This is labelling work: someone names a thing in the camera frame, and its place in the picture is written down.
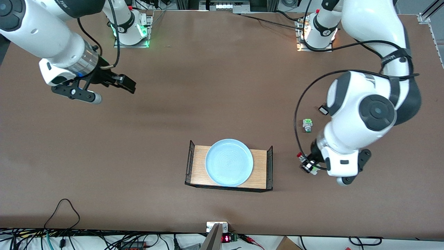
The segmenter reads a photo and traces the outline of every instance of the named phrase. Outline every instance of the metal bracket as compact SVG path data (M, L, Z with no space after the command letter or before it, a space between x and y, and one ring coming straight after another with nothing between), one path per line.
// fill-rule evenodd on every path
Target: metal bracket
M206 223L206 232L209 233L216 223L219 223L222 225L222 229L223 229L224 234L228 233L228 222L207 222Z
M418 19L418 23L419 24L429 24L430 23L430 18L426 18L423 19L423 15L422 13L419 13L419 15L416 15L416 18Z
M444 0L433 1L423 12L418 15L418 22L420 24L430 23L430 17L436 14L438 10L444 6Z

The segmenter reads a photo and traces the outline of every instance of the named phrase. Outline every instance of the mounting plate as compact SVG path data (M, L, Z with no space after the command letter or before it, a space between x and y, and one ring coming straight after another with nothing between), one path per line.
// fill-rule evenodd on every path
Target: mounting plate
M222 224L223 231L222 233L228 233L228 222L207 222L206 223L206 232L209 233L213 228L214 224L220 223Z
M422 13L419 13L419 15L416 15L416 18L418 19L419 24L429 24L430 23L430 18L423 19Z

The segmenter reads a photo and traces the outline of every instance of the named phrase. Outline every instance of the wooden tray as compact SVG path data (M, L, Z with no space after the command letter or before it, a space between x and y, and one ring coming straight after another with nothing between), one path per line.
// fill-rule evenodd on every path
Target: wooden tray
M250 149L253 155L253 171L250 177L237 187L216 184L207 174L205 157L210 146L194 145L190 141L185 185L198 188L266 192L273 190L273 146L269 150Z

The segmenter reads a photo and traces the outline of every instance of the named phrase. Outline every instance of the black cable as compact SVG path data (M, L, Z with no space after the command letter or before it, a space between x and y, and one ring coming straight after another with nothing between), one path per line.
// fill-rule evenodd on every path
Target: black cable
M299 147L299 150L301 151L302 156L303 156L308 162L310 162L310 161L309 161L309 160L307 159L307 157L305 156L305 153L304 153L304 151L303 151L303 149L302 149L302 146L301 146L301 142L299 141L299 136L298 136L298 134L297 134L297 111L299 110L299 105L301 104L301 101L302 101L304 95L307 93L307 91L308 91L308 90L309 90L309 89L310 89L315 83L317 83L319 80L321 80L321 79L323 79L323 78L325 78L325 77L327 77L327 76L331 76L331 75L339 74L339 73L345 73L345 72L347 72L347 71L355 71L355 72L359 72L359 73L365 73L365 74L368 74L368 75L373 75L373 76L378 76L378 77L382 77L382 78L385 78L385 79L389 79L388 76L381 75L381 74L378 74L378 73L375 73L375 72L371 72L371 71L367 71L367 70L361 70L361 69L342 69L342 70L332 71L332 72L329 72L329 73L327 73L327 74L324 74L324 75L318 77L318 78L317 78L316 80L314 80L310 85L308 85L307 88L304 89L304 91L302 92L301 96L299 97L299 100L297 101L296 109L295 109L295 111L294 111L293 128L294 128L294 135L295 135L295 137L296 137L296 142L297 142L297 145L298 145L298 147ZM412 78L412 77L416 77L416 76L418 76L418 75L419 75L419 74L411 74L411 75L408 75L408 76L399 77L399 79L400 79L401 81L403 81L403 80L406 80L406 79L409 79L409 78ZM324 168L324 167L319 167L319 166L316 166L316 168L321 169L321 170L327 170L326 168Z
M162 238L161 235L159 235L159 238L160 238L161 240L163 240L163 242L165 242L165 244L167 245L166 248L167 248L168 250L170 250L170 247L168 246L168 243Z
M299 236L299 238L301 239L302 247L304 248L304 250L307 250L307 248L306 248L305 245L304 245L304 240L302 239L302 236Z
M143 240L142 240L143 242L145 242L145 239L147 238L148 235L149 235L149 234L145 235L145 238L143 238ZM148 245L147 245L146 248L149 248L149 247L152 247L152 246L156 245L158 241L159 241L159 235L157 234L157 240L156 240L156 242L154 242L154 244L151 245L151 246L148 246Z
M31 243L31 241L35 238L35 236L36 236L36 234L33 235L29 241L28 241L28 240L26 241L26 245L25 245L25 247L23 248L23 250L28 249L28 245L29 245L29 244Z
M103 241L105 241L105 244L106 244L107 246L110 245L110 243L105 239L105 237L103 236L103 234L96 234L96 233L94 233L94 232L92 232L92 231L90 231L89 233L94 234L94 235L96 235L96 236L99 236Z
M0 242L8 241L8 240L10 240L10 239L12 239L12 237L2 239L2 240L0 240Z
M241 15L241 14L237 14L237 15L244 16L244 17L248 17L248 18L253 18L253 19L256 19L256 20L259 20L259 21L264 21L264 22L267 22L267 23L271 23L271 24L279 25L279 26L283 26L283 27L295 28L295 29L299 29L299 30L302 29L302 28L300 28L300 27L295 27L295 26L286 25L286 24L280 24L280 23L272 22L272 21L265 20L265 19L258 18L258 17L254 17L254 16L245 16L245 15Z
M138 232L136 232L136 234L132 233L132 234L126 234L124 235L124 237L118 241L115 241L114 243L110 244L109 246L107 246L104 250L111 250L112 248L117 248L118 246L120 247L122 242L124 242L125 240L129 240L134 236L139 235Z
M11 245L9 246L10 250L18 250L17 247L17 238L14 235L14 230L12 230L12 239L11 239Z
M117 41L117 56L116 56L116 59L115 59L115 63L113 65L100 67L101 69L112 69L112 68L115 68L117 66L117 64L119 63L119 60L120 60L119 27L117 25L117 18L115 17L115 11L114 11L114 6L112 5L112 0L108 0L108 3L110 4L111 12L112 12L112 17L113 17L113 21L114 21L114 24L111 24L111 25L114 25L114 30L115 30L115 37L116 37L116 41Z
M72 249L75 250L74 244L72 243L72 240L71 240L71 235L68 235L68 239L69 239L69 242L71 243Z
M298 19L303 18L302 16L299 17L299 18L292 18L292 17L290 17L289 15L287 15L287 13L285 13L285 12L283 12L283 11L280 11L280 10L276 10L276 12L277 12L277 13L281 13L281 14L284 15L287 19L292 20L292 21L295 21L295 22L297 22Z
M307 9L305 9L305 14L304 14L304 20L302 21L302 39L304 41L304 44L307 45L305 43L305 19L307 18L307 14L308 14L308 8L310 7L311 4L311 0L310 2L308 2L307 4Z
M354 243L352 241L352 238L355 238L358 240L358 244ZM359 237L357 236L349 236L349 242L352 243L355 246L360 246L362 250L364 250L364 246L379 246L382 243L382 237L368 237L369 239L378 239L379 241L373 244L369 244L369 243L362 243L361 239L359 239Z
M103 53L103 51L102 51L102 46L100 45L100 43L96 40L96 39L94 39L90 34L88 34L88 32L86 32L86 30L83 28L83 25L82 25L82 23L80 22L80 18L77 18L77 23L79 24L79 27L80 27L80 29L82 30L82 32L87 36L87 37L89 37L89 39L91 39L93 42L95 42L95 44L97 44L97 46L99 47L99 49L100 49L100 56L102 56L102 53Z
M368 51L370 51L370 52L372 52L372 53L375 53L379 58L383 58L383 56L380 54L380 53L378 53L378 52L376 52L375 50L373 50L372 48L370 48L370 47L368 47L368 46L365 46L364 44L361 44L361 46L362 47L364 47L365 49L367 49Z
M143 6L139 1L137 1L137 0L135 0L135 1L136 1L136 3L138 3L140 6L142 6L145 10L149 10L147 7ZM145 2L145 1L142 1L142 2L146 3L147 5L154 6L156 9L158 8L158 9L161 9L161 10L162 10L161 7L159 7L159 6L155 6L155 5L152 4L152 3L148 3L148 2Z
M125 242L123 242L124 245L121 248L126 248L126 247L131 248L135 242L137 242L137 248L139 248L139 237L140 235L135 235L135 238L128 240L126 244Z
M67 201L67 202L69 202L69 205L71 206L72 210L73 210L74 213L77 215L77 222L74 223L74 225L68 227L68 230L72 229L73 227L75 227L75 226L80 222L80 214L75 210L75 208L74 208L74 206L72 205L71 201L68 200L68 199L66 199L66 198L63 198L63 199L61 199L61 200L59 201L59 203L57 204L57 207L55 207L54 212L51 214L51 216L49 217L49 219L48 219L48 220L45 222L45 224L43 225L43 228L44 228L45 230L48 230L48 228L46 227L46 225L47 225L48 222L52 219L52 217L55 215L55 213L57 212L57 209L59 208L60 203L62 203L62 201Z
M368 41L362 41L362 42L356 42L356 43L352 43L352 44L347 44L347 45L343 45L343 46L339 46L339 47L335 47L335 48L328 48L328 49L310 49L311 51L314 52L327 52L327 51L335 51L338 49L342 49L342 48L348 48L348 47L352 47L352 46L356 46L356 45L362 45L362 44L370 44L370 43L380 43L380 44L388 44L391 45L397 49L402 49L399 45L389 42L389 41L384 41L384 40L368 40ZM374 50L370 50L371 52L376 53L377 55L379 55L376 51Z

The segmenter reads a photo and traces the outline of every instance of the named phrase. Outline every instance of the red wire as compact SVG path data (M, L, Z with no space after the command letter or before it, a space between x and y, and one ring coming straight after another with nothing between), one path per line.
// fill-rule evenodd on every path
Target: red wire
M265 250L265 248L264 247L262 247L259 243L257 243L257 242L253 242L253 245L255 245L255 246L258 246L258 247L260 247L260 248L262 248L262 250Z
M259 243L257 243L257 242L256 242L255 240L253 240L252 238L247 237L247 241L249 241L251 244L253 244L253 245L255 245L255 246L258 246L258 247L262 248L262 250L265 250L264 247L262 247Z

